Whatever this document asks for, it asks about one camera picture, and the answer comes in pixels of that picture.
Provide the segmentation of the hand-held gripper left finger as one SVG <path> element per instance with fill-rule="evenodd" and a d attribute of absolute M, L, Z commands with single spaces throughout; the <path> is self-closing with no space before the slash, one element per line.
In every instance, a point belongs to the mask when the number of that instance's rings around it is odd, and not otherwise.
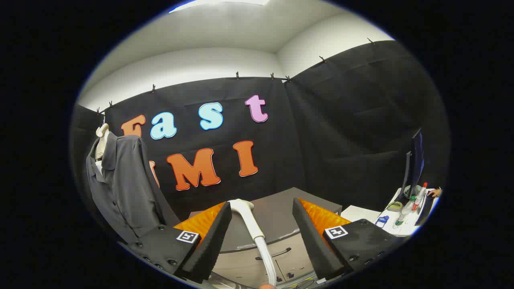
<path fill-rule="evenodd" d="M 178 225 L 159 225 L 126 248 L 156 269 L 201 284 L 215 266 L 232 217 L 230 203 L 223 202 Z"/>

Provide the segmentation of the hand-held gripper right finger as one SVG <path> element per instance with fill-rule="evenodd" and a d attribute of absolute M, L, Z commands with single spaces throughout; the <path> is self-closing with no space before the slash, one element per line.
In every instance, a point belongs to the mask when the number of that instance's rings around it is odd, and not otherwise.
<path fill-rule="evenodd" d="M 402 238 L 373 222 L 364 218 L 350 222 L 303 199 L 293 200 L 292 214 L 320 279 L 362 271 L 402 245 Z"/>

